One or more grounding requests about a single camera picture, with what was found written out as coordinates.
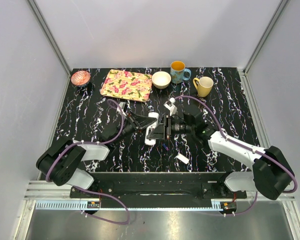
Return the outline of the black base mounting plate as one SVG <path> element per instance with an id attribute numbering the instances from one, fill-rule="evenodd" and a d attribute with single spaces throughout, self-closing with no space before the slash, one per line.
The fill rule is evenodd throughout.
<path id="1" fill-rule="evenodd" d="M 103 210 L 214 209 L 213 200 L 244 200 L 244 191 L 233 192 L 223 183 L 224 172 L 93 173 L 90 191 L 99 192 Z"/>

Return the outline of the cream ceramic bowl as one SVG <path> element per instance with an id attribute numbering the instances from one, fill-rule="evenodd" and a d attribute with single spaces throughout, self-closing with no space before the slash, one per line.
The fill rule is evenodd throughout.
<path id="1" fill-rule="evenodd" d="M 152 75 L 152 84 L 157 89 L 165 89 L 171 83 L 171 76 L 165 71 L 158 71 Z"/>

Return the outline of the white battery compartment cover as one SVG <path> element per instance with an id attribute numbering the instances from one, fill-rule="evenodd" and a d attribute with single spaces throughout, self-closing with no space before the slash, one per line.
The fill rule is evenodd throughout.
<path id="1" fill-rule="evenodd" d="M 178 160 L 180 160 L 181 162 L 183 162 L 184 164 L 188 164 L 190 162 L 190 160 L 186 156 L 184 156 L 180 153 L 176 156 L 176 158 Z"/>

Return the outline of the blue butterfly mug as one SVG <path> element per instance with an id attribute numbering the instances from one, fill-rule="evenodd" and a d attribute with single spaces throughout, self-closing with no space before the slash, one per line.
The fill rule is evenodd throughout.
<path id="1" fill-rule="evenodd" d="M 182 61 L 174 61 L 170 65 L 170 76 L 173 84 L 180 84 L 183 81 L 188 81 L 191 78 L 191 70 L 186 68 Z"/>

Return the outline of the red patterned small bowl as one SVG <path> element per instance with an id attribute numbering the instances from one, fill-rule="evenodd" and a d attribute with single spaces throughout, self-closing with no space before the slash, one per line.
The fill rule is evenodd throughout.
<path id="1" fill-rule="evenodd" d="M 84 87 L 90 82 L 91 74 L 86 70 L 80 70 L 75 72 L 70 81 L 74 86 Z"/>

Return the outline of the right aluminium frame post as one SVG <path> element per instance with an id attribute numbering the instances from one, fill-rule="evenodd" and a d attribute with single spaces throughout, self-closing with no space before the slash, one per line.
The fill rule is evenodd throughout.
<path id="1" fill-rule="evenodd" d="M 278 6 L 276 7 L 272 17 L 270 18 L 265 30 L 263 31 L 261 38 L 259 39 L 255 49 L 252 52 L 247 64 L 242 69 L 242 72 L 245 76 L 248 75 L 249 70 L 251 69 L 252 65 L 256 61 L 259 53 L 261 52 L 263 46 L 267 42 L 268 38 L 270 37 L 272 31 L 274 30 L 275 26 L 277 25 L 278 21 L 280 20 L 282 14 L 284 13 L 285 9 L 287 8 L 290 0 L 280 0 Z"/>

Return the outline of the yellow mug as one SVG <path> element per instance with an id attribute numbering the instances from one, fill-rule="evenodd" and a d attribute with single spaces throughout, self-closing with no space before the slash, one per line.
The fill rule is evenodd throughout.
<path id="1" fill-rule="evenodd" d="M 197 90 L 197 94 L 203 98 L 211 92 L 214 85 L 214 81 L 207 76 L 203 76 L 201 78 L 195 77 L 192 82 Z"/>

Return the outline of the white remote control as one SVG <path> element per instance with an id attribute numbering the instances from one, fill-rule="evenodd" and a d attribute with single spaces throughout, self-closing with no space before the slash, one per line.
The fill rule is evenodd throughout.
<path id="1" fill-rule="evenodd" d="M 144 143 L 147 146 L 154 146 L 156 144 L 155 139 L 149 139 L 148 135 L 156 128 L 159 122 L 159 114 L 157 112 L 149 112 L 148 116 L 151 118 L 156 118 L 156 121 L 146 128 Z"/>

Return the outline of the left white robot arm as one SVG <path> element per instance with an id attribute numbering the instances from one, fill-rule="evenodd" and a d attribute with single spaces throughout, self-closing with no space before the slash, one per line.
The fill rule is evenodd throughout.
<path id="1" fill-rule="evenodd" d="M 108 124 L 101 132 L 101 142 L 88 143 L 71 140 L 67 136 L 60 137 L 37 160 L 36 168 L 57 186 L 65 184 L 78 186 L 88 198 L 98 193 L 98 185 L 93 177 L 79 165 L 84 161 L 104 161 L 115 150 L 111 144 L 121 141 L 134 132 L 154 129 L 159 121 L 159 114 L 150 112 L 148 116 L 133 112 L 123 114 L 123 125 Z"/>

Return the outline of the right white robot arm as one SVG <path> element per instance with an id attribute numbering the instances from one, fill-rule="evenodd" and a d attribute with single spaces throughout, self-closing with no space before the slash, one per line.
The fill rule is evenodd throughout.
<path id="1" fill-rule="evenodd" d="M 190 114 L 184 114 L 183 118 L 164 116 L 161 122 L 146 130 L 146 138 L 150 141 L 169 140 L 179 134 L 189 135 L 197 144 L 226 155 L 249 168 L 249 171 L 232 172 L 221 178 L 217 192 L 223 198 L 229 198 L 238 191 L 253 191 L 270 200 L 276 200 L 295 179 L 279 148 L 262 148 L 248 144 L 217 130 L 207 122 L 195 119 Z"/>

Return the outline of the left aluminium frame post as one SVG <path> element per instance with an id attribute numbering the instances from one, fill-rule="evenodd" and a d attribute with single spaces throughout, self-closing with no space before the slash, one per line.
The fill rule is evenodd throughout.
<path id="1" fill-rule="evenodd" d="M 61 64 L 63 70 L 66 72 L 67 76 L 71 76 L 72 69 L 70 68 L 69 64 L 67 63 L 66 58 L 64 57 L 55 37 L 53 36 L 52 31 L 50 30 L 45 17 L 40 10 L 36 0 L 26 0 L 30 10 L 34 14 L 35 19 L 37 20 L 43 34 L 45 35 L 47 41 L 49 42 L 55 56 L 57 57 L 59 63 Z"/>

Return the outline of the floral rectangular tray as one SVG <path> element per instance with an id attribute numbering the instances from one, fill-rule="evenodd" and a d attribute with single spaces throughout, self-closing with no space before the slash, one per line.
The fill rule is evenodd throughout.
<path id="1" fill-rule="evenodd" d="M 146 102 L 152 90 L 152 75 L 111 69 L 100 89 L 105 97 Z"/>

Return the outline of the aluminium frame post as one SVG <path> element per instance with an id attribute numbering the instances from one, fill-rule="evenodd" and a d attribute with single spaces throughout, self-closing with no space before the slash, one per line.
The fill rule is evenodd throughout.
<path id="1" fill-rule="evenodd" d="M 49 42 L 55 56 L 57 57 L 59 63 L 61 64 L 63 70 L 66 72 L 67 76 L 71 76 L 72 69 L 70 68 L 69 64 L 67 63 L 66 58 L 64 57 L 55 37 L 53 36 L 52 31 L 50 30 L 45 17 L 40 10 L 36 0 L 26 0 L 30 10 L 34 14 L 35 19 L 37 20 L 43 34 L 45 35 L 47 41 Z"/>
<path id="2" fill-rule="evenodd" d="M 276 7 L 272 17 L 270 18 L 265 30 L 263 31 L 261 38 L 259 39 L 255 49 L 252 52 L 247 64 L 242 69 L 242 72 L 245 76 L 248 75 L 249 70 L 251 69 L 252 65 L 256 61 L 259 53 L 261 52 L 263 46 L 267 42 L 268 38 L 270 37 L 272 31 L 274 30 L 275 26 L 277 25 L 278 21 L 280 20 L 282 14 L 284 13 L 285 9 L 287 8 L 290 0 L 280 0 L 278 6 Z"/>

